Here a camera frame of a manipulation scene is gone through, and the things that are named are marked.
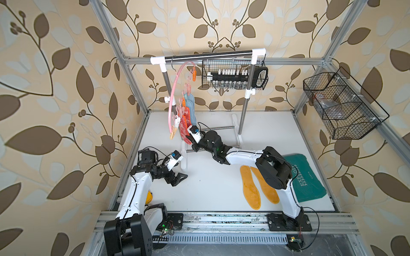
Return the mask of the pink clip hanger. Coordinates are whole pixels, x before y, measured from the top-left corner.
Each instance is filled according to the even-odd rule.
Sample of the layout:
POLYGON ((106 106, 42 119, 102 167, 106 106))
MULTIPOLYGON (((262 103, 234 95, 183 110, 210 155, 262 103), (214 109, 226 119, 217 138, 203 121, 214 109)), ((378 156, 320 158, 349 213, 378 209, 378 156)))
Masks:
POLYGON ((192 74, 192 78, 196 78, 196 71, 195 71, 196 64, 192 61, 187 61, 187 62, 183 63, 180 66, 178 72, 176 73, 176 78, 175 78, 173 86, 171 88, 171 93, 170 93, 169 102, 168 102, 169 103, 168 128, 169 128, 169 133, 170 133, 170 140, 173 140, 175 134, 177 133, 177 131, 179 129, 179 125, 180 125, 180 115, 178 114, 177 102, 176 102, 176 99, 175 99, 175 89, 176 89, 176 85, 177 85, 179 76, 180 76, 181 72, 183 71, 183 68, 187 64, 192 64, 193 65, 191 74, 192 74))

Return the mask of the yellow fuzzy insole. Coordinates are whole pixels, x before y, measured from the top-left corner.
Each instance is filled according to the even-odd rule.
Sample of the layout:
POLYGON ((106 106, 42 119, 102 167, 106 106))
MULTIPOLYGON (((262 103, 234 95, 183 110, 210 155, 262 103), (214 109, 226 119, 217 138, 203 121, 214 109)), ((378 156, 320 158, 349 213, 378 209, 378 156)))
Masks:
POLYGON ((256 176, 265 197, 271 203, 278 204, 280 202, 280 198, 277 194, 277 191, 267 184, 267 182, 264 180, 263 176, 261 175, 259 169, 255 167, 251 167, 250 169, 252 170, 253 174, 256 176))
POLYGON ((240 174, 242 178, 243 195, 248 205, 253 210, 259 210, 261 207, 261 197, 254 184, 251 168, 245 165, 241 166, 240 174))

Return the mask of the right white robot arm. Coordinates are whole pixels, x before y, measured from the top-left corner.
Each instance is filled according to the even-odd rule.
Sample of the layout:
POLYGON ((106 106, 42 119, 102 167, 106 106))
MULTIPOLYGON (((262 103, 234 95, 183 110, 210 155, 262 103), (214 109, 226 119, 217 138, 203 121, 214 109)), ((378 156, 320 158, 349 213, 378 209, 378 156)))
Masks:
POLYGON ((269 187, 277 191, 283 208, 283 218, 287 225, 300 225, 304 211, 293 193, 292 165, 273 147, 264 150, 246 151, 223 144, 221 137, 214 130, 207 132, 197 126, 188 128, 186 137, 192 143, 192 149, 203 149, 212 154, 212 158, 226 165, 245 165, 257 168, 269 187))

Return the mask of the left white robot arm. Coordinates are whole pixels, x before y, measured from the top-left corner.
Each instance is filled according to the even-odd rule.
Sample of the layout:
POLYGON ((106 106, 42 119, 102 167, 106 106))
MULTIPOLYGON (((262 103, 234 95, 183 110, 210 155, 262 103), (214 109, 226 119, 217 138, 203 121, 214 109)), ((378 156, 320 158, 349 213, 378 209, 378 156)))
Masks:
POLYGON ((104 226, 106 252, 109 256, 150 256, 153 235, 168 218, 163 203, 148 205, 147 197, 155 179, 163 179, 173 187, 187 178, 173 168, 183 159, 173 151, 161 160, 158 152, 144 148, 138 152, 137 163, 129 172, 124 199, 114 220, 104 226))

